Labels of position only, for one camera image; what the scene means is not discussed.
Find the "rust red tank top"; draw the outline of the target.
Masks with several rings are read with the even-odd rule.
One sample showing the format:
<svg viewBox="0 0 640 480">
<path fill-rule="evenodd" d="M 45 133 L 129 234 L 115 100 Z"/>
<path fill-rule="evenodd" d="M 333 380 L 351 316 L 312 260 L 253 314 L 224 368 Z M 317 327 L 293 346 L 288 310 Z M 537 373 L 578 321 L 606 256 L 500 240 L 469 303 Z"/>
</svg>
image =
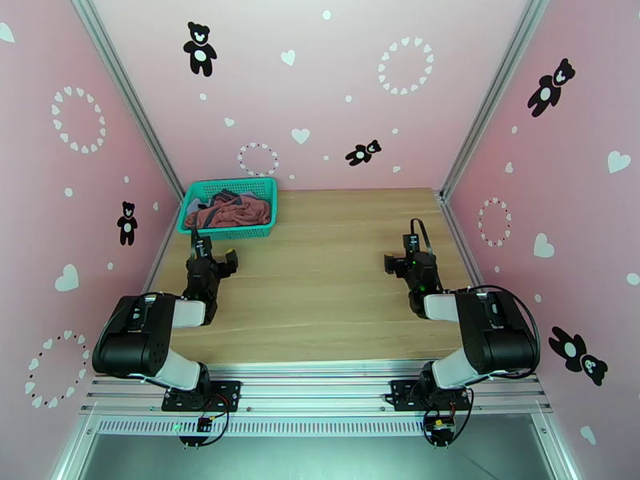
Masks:
<svg viewBox="0 0 640 480">
<path fill-rule="evenodd" d="M 271 206 L 251 193 L 236 194 L 223 190 L 210 202 L 199 202 L 188 210 L 183 226 L 190 230 L 235 228 L 241 226 L 264 226 L 270 224 Z"/>
</svg>

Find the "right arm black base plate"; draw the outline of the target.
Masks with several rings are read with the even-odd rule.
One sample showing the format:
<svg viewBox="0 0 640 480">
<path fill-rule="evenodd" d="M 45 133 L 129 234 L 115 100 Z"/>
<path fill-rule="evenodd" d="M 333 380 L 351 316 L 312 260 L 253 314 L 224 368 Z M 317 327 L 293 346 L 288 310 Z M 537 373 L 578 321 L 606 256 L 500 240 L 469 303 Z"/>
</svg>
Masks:
<svg viewBox="0 0 640 480">
<path fill-rule="evenodd" d="M 417 379 L 390 381 L 385 400 L 396 412 L 467 411 L 472 405 L 465 389 L 439 389 Z"/>
</svg>

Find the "aluminium mounting rail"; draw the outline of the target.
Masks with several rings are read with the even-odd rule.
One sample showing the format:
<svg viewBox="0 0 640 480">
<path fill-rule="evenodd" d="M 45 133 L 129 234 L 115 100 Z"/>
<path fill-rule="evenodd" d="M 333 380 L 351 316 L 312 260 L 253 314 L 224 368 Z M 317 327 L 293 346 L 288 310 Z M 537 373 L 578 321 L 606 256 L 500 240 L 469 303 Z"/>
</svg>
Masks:
<svg viewBox="0 0 640 480">
<path fill-rule="evenodd" d="M 214 380 L 239 381 L 237 415 L 257 417 L 381 416 L 393 380 L 414 379 L 421 360 L 249 363 L 210 366 Z M 535 376 L 490 379 L 472 387 L 478 414 L 549 413 Z M 81 414 L 160 415 L 163 389 L 139 380 L 98 375 L 81 400 Z"/>
</svg>

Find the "black yellow connector module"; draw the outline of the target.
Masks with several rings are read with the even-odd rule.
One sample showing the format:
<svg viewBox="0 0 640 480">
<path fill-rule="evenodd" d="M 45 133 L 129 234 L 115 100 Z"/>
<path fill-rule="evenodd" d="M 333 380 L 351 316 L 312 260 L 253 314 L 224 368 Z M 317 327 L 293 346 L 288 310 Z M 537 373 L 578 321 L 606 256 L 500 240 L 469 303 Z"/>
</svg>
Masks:
<svg viewBox="0 0 640 480">
<path fill-rule="evenodd" d="M 452 418 L 423 418 L 423 435 L 433 447 L 448 447 L 456 438 L 456 425 Z"/>
</svg>

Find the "teal plastic laundry basket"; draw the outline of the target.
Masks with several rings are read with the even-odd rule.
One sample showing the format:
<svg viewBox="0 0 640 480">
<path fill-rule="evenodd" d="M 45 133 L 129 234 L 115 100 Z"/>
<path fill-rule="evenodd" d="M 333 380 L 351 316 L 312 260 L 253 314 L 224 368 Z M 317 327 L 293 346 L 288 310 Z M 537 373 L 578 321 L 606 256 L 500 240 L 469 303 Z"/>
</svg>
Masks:
<svg viewBox="0 0 640 480">
<path fill-rule="evenodd" d="M 236 194 L 251 193 L 256 198 L 267 201 L 271 206 L 270 224 L 264 226 L 241 226 L 235 228 L 221 228 L 198 230 L 191 228 L 187 230 L 183 223 L 187 216 L 186 208 L 194 198 L 212 199 L 217 193 L 223 190 L 230 190 Z M 275 224 L 278 212 L 278 187 L 274 178 L 236 178 L 221 180 L 206 180 L 194 182 L 190 185 L 183 199 L 180 214 L 176 225 L 176 231 L 180 234 L 189 234 L 192 229 L 196 229 L 202 236 L 208 236 L 213 240 L 238 240 L 243 238 L 262 238 L 270 234 L 270 230 Z"/>
</svg>

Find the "perforated metal strip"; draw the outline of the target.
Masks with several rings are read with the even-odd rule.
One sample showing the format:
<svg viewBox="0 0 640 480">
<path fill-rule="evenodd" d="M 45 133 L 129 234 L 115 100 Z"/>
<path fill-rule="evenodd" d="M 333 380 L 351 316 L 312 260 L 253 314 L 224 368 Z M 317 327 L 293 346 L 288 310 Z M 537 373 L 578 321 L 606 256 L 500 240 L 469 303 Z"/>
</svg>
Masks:
<svg viewBox="0 0 640 480">
<path fill-rule="evenodd" d="M 198 426 L 196 417 L 104 416 L 90 429 L 94 434 L 129 436 L 183 436 L 214 438 L 222 432 L 224 418 L 209 428 Z M 409 437 L 422 434 L 422 416 L 416 414 L 369 417 L 241 417 L 233 415 L 227 437 Z"/>
</svg>

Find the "black double bear wall sticker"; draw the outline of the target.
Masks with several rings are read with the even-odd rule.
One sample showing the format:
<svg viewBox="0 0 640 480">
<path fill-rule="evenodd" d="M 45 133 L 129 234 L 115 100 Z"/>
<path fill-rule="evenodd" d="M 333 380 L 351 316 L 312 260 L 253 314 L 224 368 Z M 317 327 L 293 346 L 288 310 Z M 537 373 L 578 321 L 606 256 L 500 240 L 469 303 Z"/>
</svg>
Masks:
<svg viewBox="0 0 640 480">
<path fill-rule="evenodd" d="M 580 334 L 569 335 L 553 326 L 548 342 L 550 348 L 564 360 L 564 366 L 574 373 L 584 373 L 593 384 L 601 386 L 609 370 L 608 364 L 588 352 Z"/>
</svg>

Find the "aluminium frame post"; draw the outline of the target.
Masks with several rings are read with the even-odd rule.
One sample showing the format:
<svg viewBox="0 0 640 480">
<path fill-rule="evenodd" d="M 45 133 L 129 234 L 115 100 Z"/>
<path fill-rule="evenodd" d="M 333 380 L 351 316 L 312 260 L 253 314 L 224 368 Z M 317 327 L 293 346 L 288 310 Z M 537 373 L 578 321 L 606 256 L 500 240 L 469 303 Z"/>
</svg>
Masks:
<svg viewBox="0 0 640 480">
<path fill-rule="evenodd" d="M 185 190 L 170 163 L 170 159 L 154 130 L 140 97 L 117 54 L 93 0 L 70 0 L 86 32 L 90 36 L 111 80 L 117 87 L 166 182 L 178 200 L 183 200 Z"/>
<path fill-rule="evenodd" d="M 498 108 L 549 2 L 550 0 L 527 0 L 478 112 L 462 141 L 441 189 L 438 191 L 439 201 L 444 206 L 451 200 L 455 187 Z"/>
</svg>

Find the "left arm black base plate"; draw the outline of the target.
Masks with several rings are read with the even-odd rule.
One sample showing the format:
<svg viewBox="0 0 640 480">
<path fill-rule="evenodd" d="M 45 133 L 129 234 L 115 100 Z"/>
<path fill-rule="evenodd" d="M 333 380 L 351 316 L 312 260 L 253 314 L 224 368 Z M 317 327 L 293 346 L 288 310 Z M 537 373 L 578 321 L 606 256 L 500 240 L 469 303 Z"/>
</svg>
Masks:
<svg viewBox="0 0 640 480">
<path fill-rule="evenodd" d="M 161 410 L 200 414 L 235 412 L 238 410 L 241 387 L 240 381 L 205 380 L 194 390 L 170 389 L 164 394 Z"/>
</svg>

